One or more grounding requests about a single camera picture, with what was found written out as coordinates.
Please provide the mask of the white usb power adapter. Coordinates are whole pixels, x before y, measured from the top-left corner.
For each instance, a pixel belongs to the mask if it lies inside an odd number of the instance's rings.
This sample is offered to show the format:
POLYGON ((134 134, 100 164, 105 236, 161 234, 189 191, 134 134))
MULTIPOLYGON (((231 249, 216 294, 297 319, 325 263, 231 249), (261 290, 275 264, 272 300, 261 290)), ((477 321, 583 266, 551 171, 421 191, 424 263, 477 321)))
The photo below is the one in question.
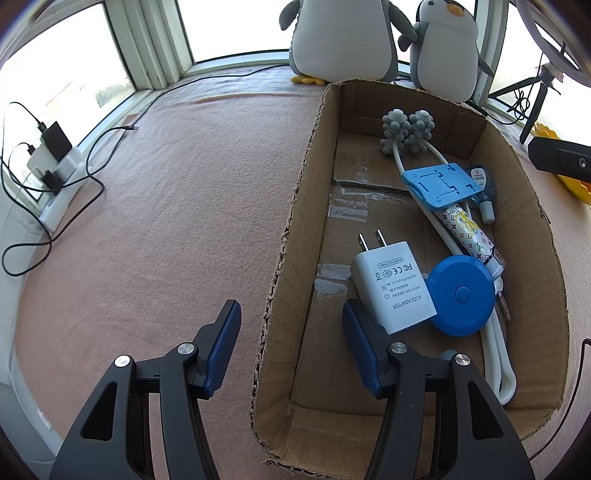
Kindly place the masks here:
POLYGON ((363 234, 358 235, 361 251, 353 257, 351 274, 370 319, 395 334, 437 311, 410 245, 387 244, 380 230, 377 239, 379 246, 370 249, 363 234))

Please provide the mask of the white power strip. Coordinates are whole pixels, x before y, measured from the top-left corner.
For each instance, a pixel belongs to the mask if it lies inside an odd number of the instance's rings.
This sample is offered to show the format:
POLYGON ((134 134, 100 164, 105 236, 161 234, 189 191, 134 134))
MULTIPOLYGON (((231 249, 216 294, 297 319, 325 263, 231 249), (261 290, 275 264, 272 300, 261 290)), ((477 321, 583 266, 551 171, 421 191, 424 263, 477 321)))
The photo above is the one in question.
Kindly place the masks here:
POLYGON ((39 145, 32 151, 27 167, 31 175, 26 179, 26 189, 36 196, 48 196, 40 220, 54 233, 85 178, 82 152, 72 147, 68 155, 57 162, 46 146, 39 145))

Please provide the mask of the large plush penguin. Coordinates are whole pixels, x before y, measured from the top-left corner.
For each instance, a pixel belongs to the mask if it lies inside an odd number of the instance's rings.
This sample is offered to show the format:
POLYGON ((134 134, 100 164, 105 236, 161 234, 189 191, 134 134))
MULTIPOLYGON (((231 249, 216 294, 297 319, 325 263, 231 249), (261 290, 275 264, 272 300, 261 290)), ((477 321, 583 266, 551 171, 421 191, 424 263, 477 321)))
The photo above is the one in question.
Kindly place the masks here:
POLYGON ((291 1, 280 12, 281 30, 294 28, 290 69, 296 84, 363 79, 394 81, 399 72, 393 31, 414 42, 418 34, 390 1, 291 1))

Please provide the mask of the patterned white lighter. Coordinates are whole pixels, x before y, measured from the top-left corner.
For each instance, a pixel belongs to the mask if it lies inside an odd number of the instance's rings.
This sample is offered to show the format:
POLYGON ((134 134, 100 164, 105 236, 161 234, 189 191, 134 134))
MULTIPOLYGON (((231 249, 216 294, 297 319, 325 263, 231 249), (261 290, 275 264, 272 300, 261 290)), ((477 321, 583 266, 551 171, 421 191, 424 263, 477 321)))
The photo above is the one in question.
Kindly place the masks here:
POLYGON ((504 260, 492 240, 464 208, 455 204, 435 214, 467 253, 486 267, 493 280, 502 276, 504 260))

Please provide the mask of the black tripod stand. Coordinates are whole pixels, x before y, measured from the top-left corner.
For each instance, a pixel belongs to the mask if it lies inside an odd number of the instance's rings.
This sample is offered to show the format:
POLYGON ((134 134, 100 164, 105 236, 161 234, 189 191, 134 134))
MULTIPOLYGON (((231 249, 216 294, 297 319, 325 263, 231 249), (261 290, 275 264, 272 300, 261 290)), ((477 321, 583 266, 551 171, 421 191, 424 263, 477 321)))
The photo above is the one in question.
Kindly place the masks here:
POLYGON ((523 122, 524 127, 519 137, 521 144, 528 139, 534 128, 549 90, 559 91, 554 87, 555 79, 563 80, 564 75, 551 63, 538 66, 535 76, 496 90, 488 95, 506 108, 507 114, 514 116, 513 124, 523 122))

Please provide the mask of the silver key with ring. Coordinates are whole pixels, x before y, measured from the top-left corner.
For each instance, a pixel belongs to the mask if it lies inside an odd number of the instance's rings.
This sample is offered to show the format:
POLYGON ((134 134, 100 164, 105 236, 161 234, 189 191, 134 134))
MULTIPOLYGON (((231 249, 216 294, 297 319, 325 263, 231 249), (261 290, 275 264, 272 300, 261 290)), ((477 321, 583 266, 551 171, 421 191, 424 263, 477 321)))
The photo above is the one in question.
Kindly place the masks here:
POLYGON ((506 301, 506 299, 504 297, 504 294, 503 294, 504 281, 503 281, 503 278, 501 276, 497 277, 494 280, 494 286, 495 286, 495 294, 496 294, 496 297, 497 297, 497 301, 498 301, 498 303, 500 305, 501 310, 503 311, 505 320, 507 322, 511 322, 512 321, 512 317, 511 317, 511 314, 510 314, 510 311, 509 311, 509 307, 508 307, 507 301, 506 301))

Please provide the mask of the black charger adapter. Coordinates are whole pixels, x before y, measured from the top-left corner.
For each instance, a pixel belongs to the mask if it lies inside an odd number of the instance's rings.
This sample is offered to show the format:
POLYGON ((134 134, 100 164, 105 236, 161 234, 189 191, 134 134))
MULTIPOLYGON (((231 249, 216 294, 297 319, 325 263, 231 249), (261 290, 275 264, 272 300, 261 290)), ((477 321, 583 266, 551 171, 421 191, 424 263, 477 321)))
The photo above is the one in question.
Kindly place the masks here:
POLYGON ((72 150, 72 144, 58 122, 53 122, 41 133, 41 139, 52 157, 61 162, 72 150))

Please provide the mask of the yellow leaf-shaped fruit bowl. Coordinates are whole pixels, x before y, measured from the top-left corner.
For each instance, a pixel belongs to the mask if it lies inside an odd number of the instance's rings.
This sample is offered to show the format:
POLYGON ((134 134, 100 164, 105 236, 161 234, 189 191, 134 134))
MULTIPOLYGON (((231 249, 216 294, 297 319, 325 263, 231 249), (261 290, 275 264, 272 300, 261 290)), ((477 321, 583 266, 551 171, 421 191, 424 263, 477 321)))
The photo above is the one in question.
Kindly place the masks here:
MULTIPOLYGON (((532 130, 532 134, 535 137, 549 138, 553 140, 559 140, 556 132, 541 122, 536 122, 532 130)), ((590 206, 591 205, 591 191, 590 184, 585 181, 576 180, 563 175, 557 175, 560 181, 566 186, 566 188, 576 196, 582 203, 590 206)))

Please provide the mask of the open cardboard box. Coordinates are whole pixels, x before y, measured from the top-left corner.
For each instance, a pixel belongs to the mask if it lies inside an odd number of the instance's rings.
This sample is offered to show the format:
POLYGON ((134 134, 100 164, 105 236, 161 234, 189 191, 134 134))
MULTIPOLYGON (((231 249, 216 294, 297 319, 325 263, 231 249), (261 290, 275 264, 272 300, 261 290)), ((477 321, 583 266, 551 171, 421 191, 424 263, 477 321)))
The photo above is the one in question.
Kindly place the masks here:
POLYGON ((428 355, 454 349, 483 359, 478 335, 451 337, 412 313, 427 304, 421 275, 450 251, 401 177, 435 165, 437 154, 394 159, 381 150, 382 118, 394 108, 429 112, 437 153, 484 166, 497 184, 490 238, 506 262, 507 348, 517 377, 507 411, 540 468, 556 460, 552 420, 566 404, 570 319, 565 264, 538 193, 492 123, 434 96, 376 82, 334 85, 322 96, 263 317, 253 433, 277 466, 342 479, 365 472, 385 406, 363 387, 342 307, 356 296, 349 267, 377 232, 391 254, 373 262, 370 282, 403 341, 428 355))

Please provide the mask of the small plush penguin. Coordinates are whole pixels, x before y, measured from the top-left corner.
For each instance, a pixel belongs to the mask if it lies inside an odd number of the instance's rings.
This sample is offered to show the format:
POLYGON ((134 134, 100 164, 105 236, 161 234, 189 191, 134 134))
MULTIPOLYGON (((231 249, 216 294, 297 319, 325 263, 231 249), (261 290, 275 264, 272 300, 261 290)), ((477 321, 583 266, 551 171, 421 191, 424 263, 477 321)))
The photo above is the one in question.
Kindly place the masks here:
POLYGON ((494 71, 481 55, 478 25, 473 14, 456 1, 422 1, 414 31, 398 39, 399 48, 410 52, 414 85, 455 103, 470 100, 481 72, 494 71))

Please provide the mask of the blue plastic phone stand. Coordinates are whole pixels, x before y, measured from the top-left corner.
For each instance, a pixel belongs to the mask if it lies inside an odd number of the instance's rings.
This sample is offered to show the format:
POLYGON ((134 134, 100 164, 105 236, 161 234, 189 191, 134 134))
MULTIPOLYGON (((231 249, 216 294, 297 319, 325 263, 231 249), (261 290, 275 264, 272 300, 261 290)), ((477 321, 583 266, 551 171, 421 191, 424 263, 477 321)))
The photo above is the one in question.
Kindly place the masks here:
POLYGON ((402 179, 431 211, 444 210, 483 191, 483 187, 456 163, 406 170, 402 179))

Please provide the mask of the white neck massager roller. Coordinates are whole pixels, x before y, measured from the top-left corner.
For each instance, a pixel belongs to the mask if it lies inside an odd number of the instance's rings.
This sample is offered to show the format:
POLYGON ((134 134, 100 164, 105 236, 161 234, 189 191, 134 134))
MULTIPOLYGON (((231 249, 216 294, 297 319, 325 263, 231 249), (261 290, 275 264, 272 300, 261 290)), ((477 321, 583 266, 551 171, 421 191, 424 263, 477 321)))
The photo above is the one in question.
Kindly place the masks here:
MULTIPOLYGON (((431 144, 435 123, 428 111, 418 110, 411 115, 406 115, 404 111, 394 109, 384 115, 382 122, 384 138, 380 140, 381 150, 384 154, 393 156, 401 177, 406 170, 450 163, 431 144)), ((436 216, 436 211, 429 210, 414 193, 410 190, 409 192, 450 250, 451 256, 470 256, 436 216)), ((458 205, 464 208, 472 218, 466 201, 458 205)), ((478 333, 481 336, 486 381, 500 403, 505 405, 512 400, 516 392, 517 379, 507 352, 496 310, 496 301, 495 294, 493 312, 488 322, 478 333)))

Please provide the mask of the blue round tape measure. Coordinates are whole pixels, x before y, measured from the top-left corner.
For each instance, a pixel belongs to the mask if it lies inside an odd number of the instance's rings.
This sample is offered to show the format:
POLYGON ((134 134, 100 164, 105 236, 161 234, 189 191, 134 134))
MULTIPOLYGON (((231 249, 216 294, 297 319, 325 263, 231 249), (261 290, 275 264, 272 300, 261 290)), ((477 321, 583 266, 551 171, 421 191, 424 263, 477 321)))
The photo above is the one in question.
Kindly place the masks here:
POLYGON ((467 255, 440 261, 426 281, 436 308, 433 325, 446 335, 466 337, 481 330, 495 304, 495 288, 489 271, 467 255))

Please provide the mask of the pink lotion bottle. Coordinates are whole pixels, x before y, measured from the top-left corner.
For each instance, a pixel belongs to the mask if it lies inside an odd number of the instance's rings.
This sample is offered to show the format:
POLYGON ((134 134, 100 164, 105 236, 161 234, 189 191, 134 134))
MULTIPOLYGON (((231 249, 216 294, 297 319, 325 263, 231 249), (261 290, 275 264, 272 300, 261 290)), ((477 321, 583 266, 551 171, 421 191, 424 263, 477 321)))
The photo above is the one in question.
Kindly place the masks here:
POLYGON ((445 360, 445 361, 449 362, 457 354, 458 354, 458 352, 456 350, 449 349, 449 350, 446 350, 446 351, 442 352, 439 355, 439 358, 442 359, 442 360, 445 360))

